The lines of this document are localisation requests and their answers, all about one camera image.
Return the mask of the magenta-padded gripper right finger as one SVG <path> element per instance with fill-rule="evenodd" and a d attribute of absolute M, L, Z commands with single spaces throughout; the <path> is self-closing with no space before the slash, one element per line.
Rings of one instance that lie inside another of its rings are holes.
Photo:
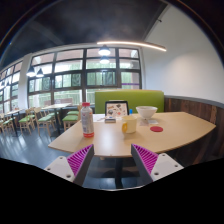
<path fill-rule="evenodd" d="M 136 144 L 131 145 L 131 154 L 144 185 L 183 169 L 183 166 L 168 154 L 156 154 Z"/>

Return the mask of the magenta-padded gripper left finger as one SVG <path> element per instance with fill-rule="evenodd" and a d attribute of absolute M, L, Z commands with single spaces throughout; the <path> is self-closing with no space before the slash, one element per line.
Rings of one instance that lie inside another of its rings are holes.
<path fill-rule="evenodd" d="M 59 156 L 45 168 L 45 171 L 82 186 L 93 156 L 94 145 L 91 144 L 68 157 Z"/>

